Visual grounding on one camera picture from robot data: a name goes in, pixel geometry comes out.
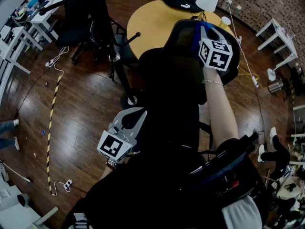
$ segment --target round wooden table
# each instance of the round wooden table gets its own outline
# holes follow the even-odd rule
[[[221,18],[212,13],[205,12],[206,21],[219,25]],[[142,53],[153,48],[162,48],[169,38],[173,26],[179,20],[186,20],[192,17],[192,13],[173,9],[167,6],[162,0],[149,2],[140,7],[129,19],[127,25],[127,38],[130,39],[138,31],[140,37],[134,39],[129,45],[133,54],[140,58]],[[229,27],[225,29],[233,35]]]

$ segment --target bracelet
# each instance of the bracelet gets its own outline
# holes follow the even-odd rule
[[[216,82],[216,81],[210,81],[210,80],[203,80],[203,83],[205,82],[212,82],[212,83],[216,83],[216,84],[220,84],[220,85],[224,85],[222,82]]]
[[[106,166],[108,166],[110,169],[115,170],[117,168],[117,165],[118,163],[116,163],[113,159],[107,159]]]

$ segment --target wooden floor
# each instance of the wooden floor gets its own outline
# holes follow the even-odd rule
[[[107,0],[110,16],[125,28],[132,13],[150,1],[152,0]],[[59,18],[63,15],[63,9],[59,9],[55,14]],[[258,51],[257,47],[262,41],[240,23],[234,23],[238,36],[242,36],[242,48],[252,73],[259,75],[258,94],[266,135],[269,136],[270,128],[275,126],[280,140],[286,145],[290,142],[288,137],[292,126],[289,112],[291,101],[284,102],[282,93],[273,96],[264,94],[268,82],[266,70],[274,68],[281,59],[268,47]],[[58,55],[59,50],[54,42],[47,44],[42,52],[29,50],[20,63],[28,68],[31,74],[27,75],[14,67],[0,108],[1,120],[12,119],[30,87],[44,73],[19,110],[20,125],[14,133],[8,133],[8,136],[18,137],[20,151],[14,147],[0,150],[0,158],[33,180],[33,183],[27,183],[8,171],[11,183],[30,196],[33,206],[39,213],[45,214],[55,206],[59,208],[59,211],[48,220],[53,228],[60,228],[76,201],[85,196],[85,193],[74,188],[74,193],[67,193],[57,184],[58,196],[54,197],[50,195],[48,188],[46,155],[49,116],[57,78],[61,73],[54,68],[46,68],[45,63]],[[103,130],[108,128],[109,122],[121,110],[120,96],[123,89],[117,78],[115,82],[108,78],[107,55],[95,65],[91,52],[87,52],[78,65],[74,66],[71,57],[75,50],[76,47],[70,48],[56,63],[57,68],[64,70],[64,76],[59,86],[52,120],[50,174],[52,182],[66,182],[72,179],[75,187],[88,191],[98,181],[105,167],[106,159],[97,153],[96,147]],[[280,71],[287,73],[285,67]],[[239,73],[248,73],[242,56]],[[128,77],[132,86],[141,88],[141,76],[128,70]],[[225,86],[225,90],[235,113],[239,136],[263,130],[259,104],[250,76],[237,76]],[[206,104],[200,106],[200,113],[200,120],[208,124]],[[45,130],[46,135],[41,134],[42,130]],[[208,141],[208,135],[201,132],[200,149],[208,147]],[[264,142],[264,135],[260,136],[259,141]],[[258,164],[257,152],[256,150],[251,154],[251,159],[258,170],[265,174],[266,168],[273,167],[273,164]]]

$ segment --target shoe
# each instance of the shoe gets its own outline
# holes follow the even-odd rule
[[[263,162],[263,160],[261,159],[261,155],[265,152],[265,147],[263,144],[261,144],[259,146],[259,149],[258,149],[258,157],[257,157],[257,161],[258,162]]]
[[[14,120],[14,126],[19,125],[19,119]]]
[[[275,127],[272,127],[271,130],[270,130],[270,143],[273,145],[273,137],[276,135],[276,129]]]
[[[20,148],[19,148],[19,144],[18,144],[18,141],[17,141],[17,137],[15,137],[15,147],[16,147],[16,149],[19,151],[20,150]]]

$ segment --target yellow black caution tape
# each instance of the yellow black caution tape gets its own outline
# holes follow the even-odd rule
[[[48,174],[48,183],[49,183],[49,190],[52,196],[55,196],[55,194],[52,193],[52,186],[51,186],[51,179],[50,179],[50,139],[51,139],[51,128],[52,128],[52,116],[53,116],[53,110],[54,110],[54,105],[55,105],[55,100],[56,100],[56,94],[58,91],[58,86],[61,81],[61,76],[58,77],[57,80],[57,85],[55,88],[54,92],[54,97],[53,97],[53,102],[52,102],[52,108],[51,108],[51,113],[50,113],[50,123],[49,123],[49,135],[48,135],[48,151],[47,151],[47,174]]]

